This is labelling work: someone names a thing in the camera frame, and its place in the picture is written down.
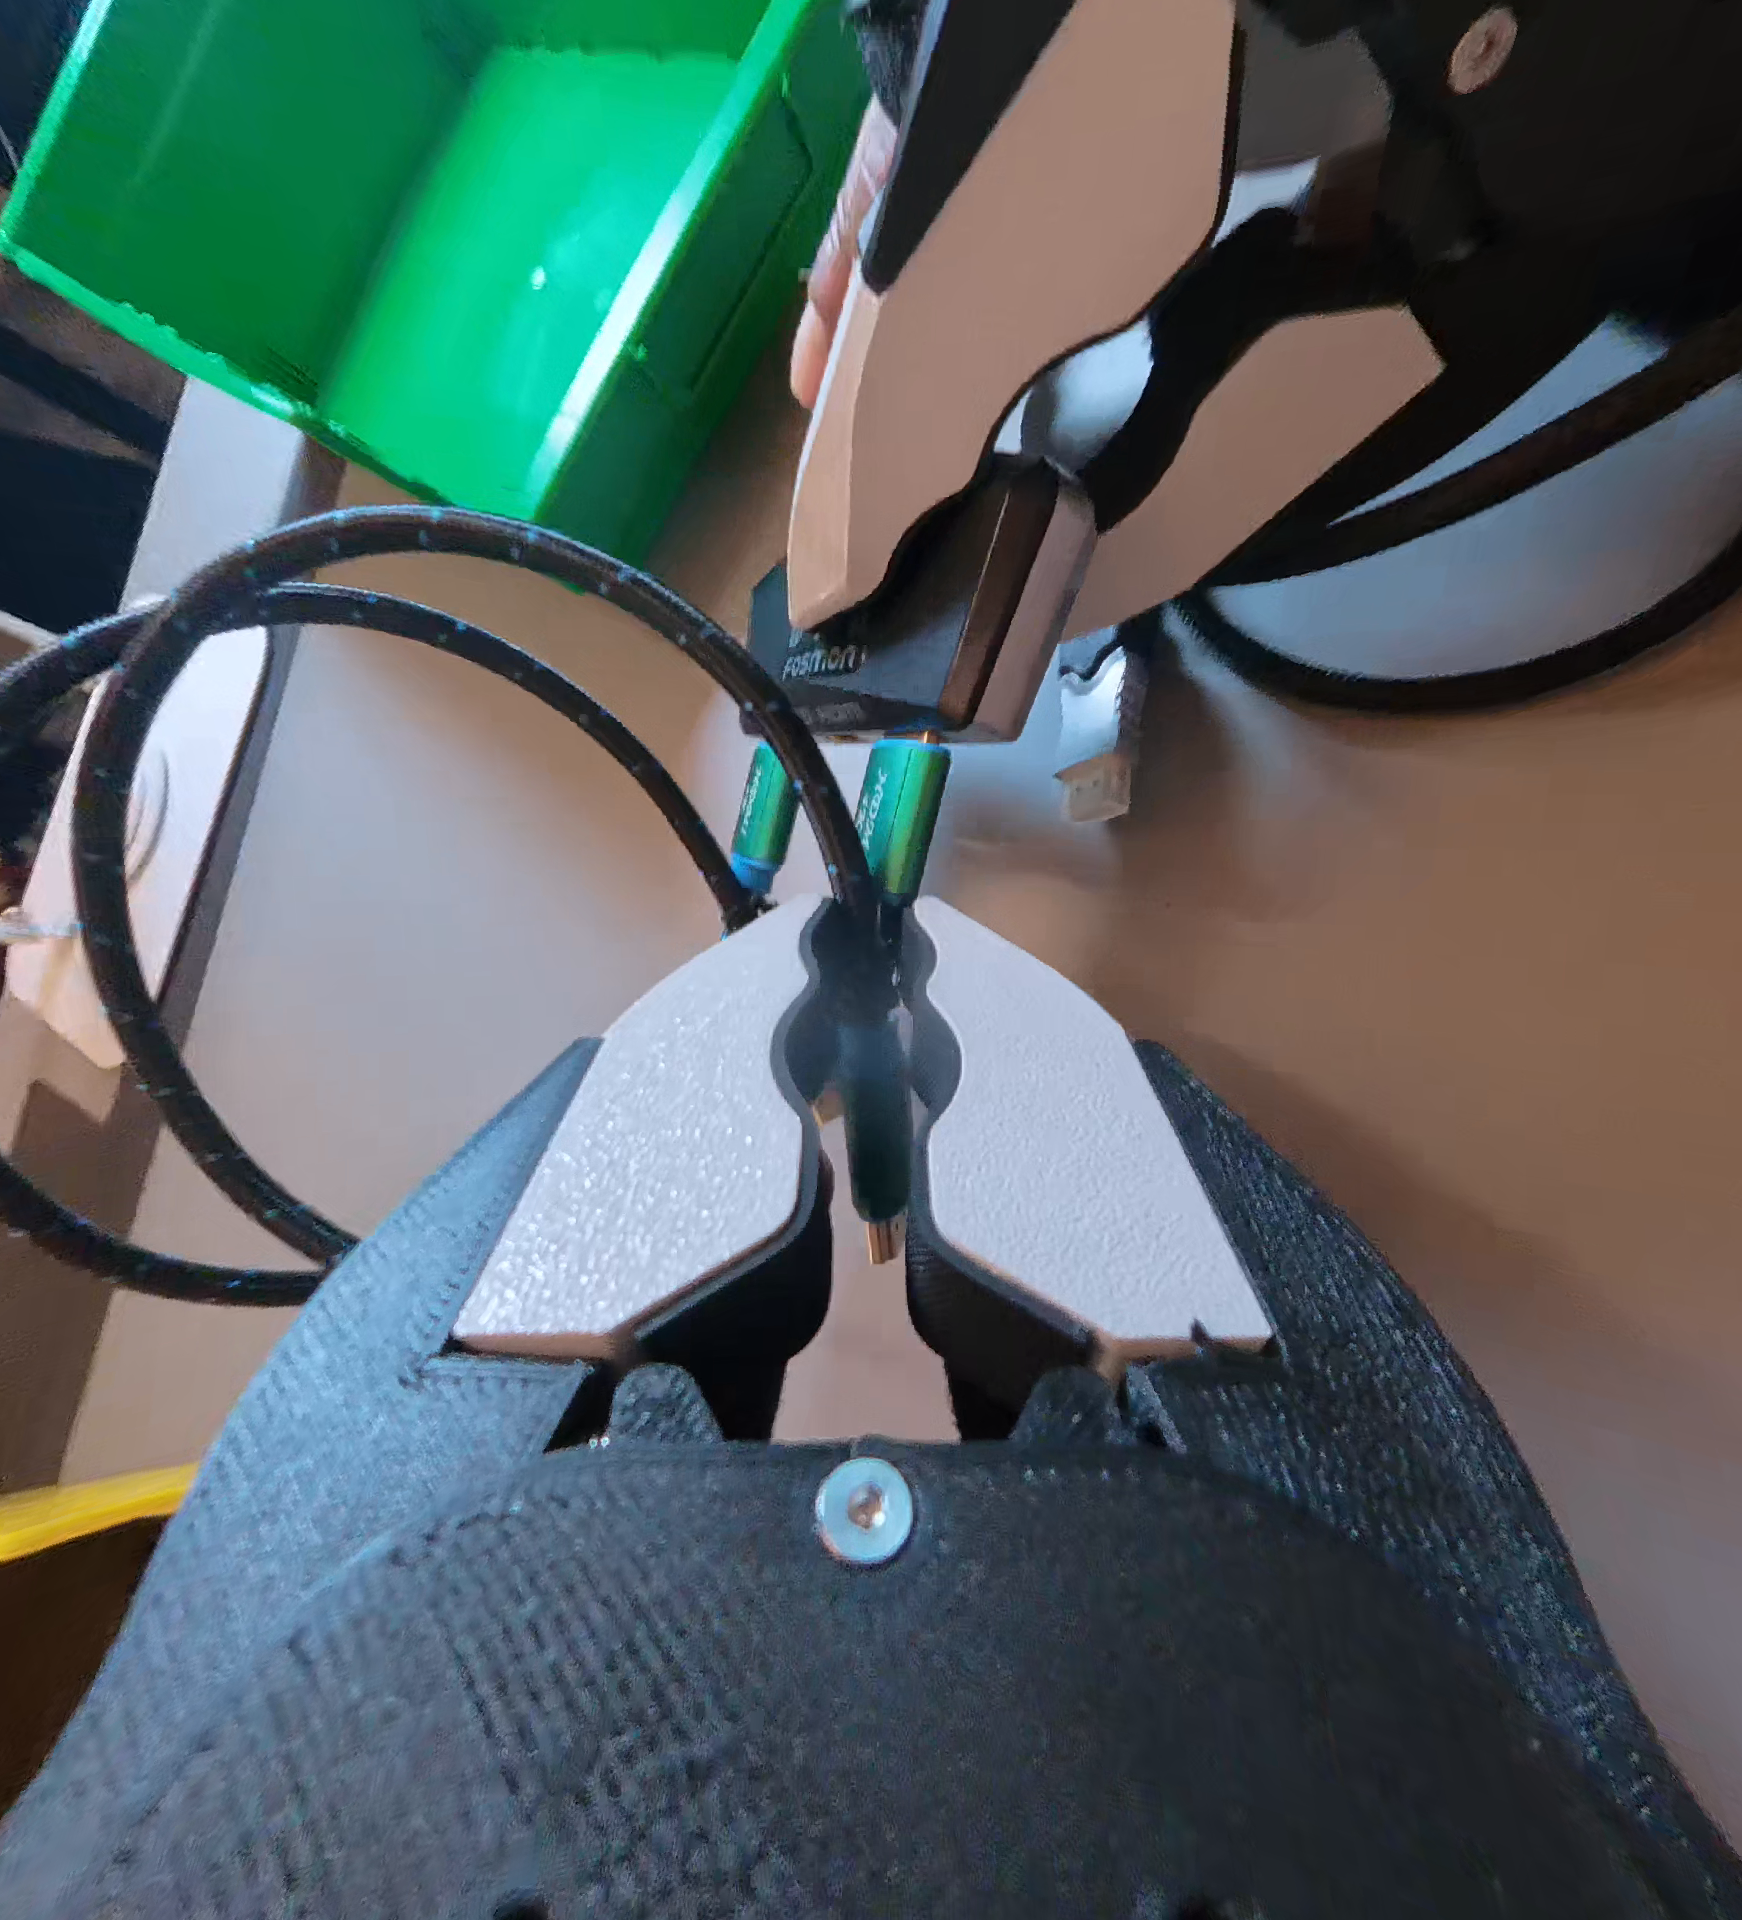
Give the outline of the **green plastic bin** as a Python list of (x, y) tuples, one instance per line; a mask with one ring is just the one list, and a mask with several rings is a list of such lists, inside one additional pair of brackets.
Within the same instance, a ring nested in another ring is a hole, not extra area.
[(405, 494), (638, 564), (862, 106), (841, 4), (93, 4), (0, 252)]

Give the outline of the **white board stand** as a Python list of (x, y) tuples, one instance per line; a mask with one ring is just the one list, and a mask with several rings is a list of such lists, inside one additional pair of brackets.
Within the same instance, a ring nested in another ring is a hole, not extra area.
[[(180, 933), (196, 916), (213, 835), (258, 721), (271, 665), (271, 633), (236, 630), (209, 638), (165, 691), (139, 747), (124, 814), (124, 891), (139, 969), (157, 996)], [(29, 1006), (62, 1045), (98, 1072), (120, 1072), (124, 1056), (95, 993), (73, 898), (73, 782), (93, 732), (93, 708), (108, 682), (55, 694), (40, 721), (22, 721), (18, 747), (62, 747), (62, 780), (44, 808), (35, 847), (18, 873), (0, 873), (0, 1004)]]

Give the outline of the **grey hdmi switch adapter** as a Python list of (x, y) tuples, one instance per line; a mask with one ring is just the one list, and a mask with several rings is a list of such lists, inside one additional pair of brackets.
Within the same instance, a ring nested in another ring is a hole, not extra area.
[(1089, 494), (1045, 456), (1005, 456), (930, 508), (851, 611), (801, 630), (779, 564), (743, 641), (813, 737), (1005, 742), (1026, 729), (1092, 545)]

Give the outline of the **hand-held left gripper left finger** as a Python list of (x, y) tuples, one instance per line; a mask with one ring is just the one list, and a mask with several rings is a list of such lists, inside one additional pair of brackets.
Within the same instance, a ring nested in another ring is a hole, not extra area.
[(774, 1432), (834, 1304), (834, 1164), (792, 1072), (817, 895), (658, 983), (595, 1045), (451, 1341), (690, 1372), (719, 1430)]

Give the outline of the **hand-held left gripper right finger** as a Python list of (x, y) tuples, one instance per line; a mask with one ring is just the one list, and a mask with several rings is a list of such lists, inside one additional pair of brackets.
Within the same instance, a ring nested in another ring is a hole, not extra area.
[(903, 928), (922, 1102), (907, 1310), (962, 1438), (1056, 1369), (1266, 1359), (1276, 1325), (1192, 1151), (1100, 1001), (938, 898)]

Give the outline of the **person's right hand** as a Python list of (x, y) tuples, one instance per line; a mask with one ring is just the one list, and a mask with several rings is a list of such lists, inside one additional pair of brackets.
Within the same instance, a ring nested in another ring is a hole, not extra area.
[(817, 406), (844, 299), (857, 267), (862, 230), (879, 206), (896, 141), (896, 119), (872, 100), (857, 124), (857, 140), (834, 206), (834, 221), (817, 240), (817, 252), (803, 282), (803, 310), (790, 346), (790, 392), (803, 411)]

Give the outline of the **yellow plastic bin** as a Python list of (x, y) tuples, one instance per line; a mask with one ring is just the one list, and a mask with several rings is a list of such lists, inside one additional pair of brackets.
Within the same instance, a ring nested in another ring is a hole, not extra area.
[(163, 1523), (182, 1504), (196, 1477), (197, 1464), (187, 1460), (0, 1493), (0, 1565), (116, 1526)]

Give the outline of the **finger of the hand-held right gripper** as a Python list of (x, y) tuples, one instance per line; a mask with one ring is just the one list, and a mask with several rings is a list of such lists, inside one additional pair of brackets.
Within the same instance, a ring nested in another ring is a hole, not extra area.
[(1152, 299), (1149, 374), (1081, 456), (1097, 511), (1072, 630), (1203, 582), (1444, 371), (1377, 244), (1315, 244), (1297, 211), (1224, 230)]
[(1034, 374), (1219, 228), (1235, 4), (923, 4), (790, 511), (790, 614), (869, 599)]

